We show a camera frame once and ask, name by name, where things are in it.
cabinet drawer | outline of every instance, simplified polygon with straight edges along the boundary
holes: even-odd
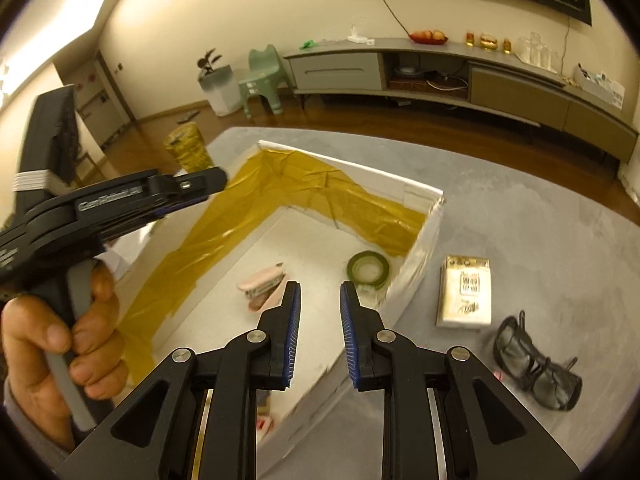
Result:
[[[562,130],[569,100],[551,86],[474,66],[471,103]]]
[[[624,124],[592,108],[573,101],[569,104],[564,131],[572,134],[622,162],[628,162],[638,136]]]
[[[382,90],[375,52],[295,57],[289,62],[298,90]]]

green tape roll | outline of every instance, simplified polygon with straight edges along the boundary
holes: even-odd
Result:
[[[369,278],[362,275],[364,267],[376,266],[378,273]],[[369,285],[375,289],[381,288],[389,277],[389,262],[386,258],[374,251],[362,251],[352,256],[347,264],[347,276],[356,285]]]

metal bolt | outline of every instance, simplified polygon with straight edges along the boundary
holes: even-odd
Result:
[[[466,348],[462,346],[456,346],[451,351],[451,357],[453,357],[456,361],[466,361],[471,357],[471,354],[469,353],[469,350],[467,350]]]
[[[396,334],[391,330],[381,330],[376,334],[376,337],[381,343],[392,343],[396,340]]]
[[[191,357],[191,351],[188,348],[178,348],[171,354],[171,359],[177,363],[188,361],[189,357]]]
[[[267,335],[262,330],[251,330],[251,332],[246,335],[246,340],[249,343],[261,343],[266,337]]]

human hand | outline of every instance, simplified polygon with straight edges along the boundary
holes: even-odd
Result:
[[[120,303],[109,269],[99,262],[91,275],[94,302],[71,330],[36,296],[19,296],[2,311],[2,346],[8,381],[25,415],[63,449],[75,447],[71,414],[53,380],[43,351],[78,354],[69,370],[87,397],[111,399],[125,386],[129,371],[121,360],[124,339],[115,329]]]

sunglasses lens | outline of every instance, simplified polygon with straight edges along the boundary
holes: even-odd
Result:
[[[552,410],[560,410],[569,403],[577,387],[577,380],[562,370],[545,370],[533,385],[537,402]]]
[[[504,361],[505,371],[516,378],[524,377],[529,369],[530,356],[515,336],[513,328],[505,327],[498,334],[496,343]]]

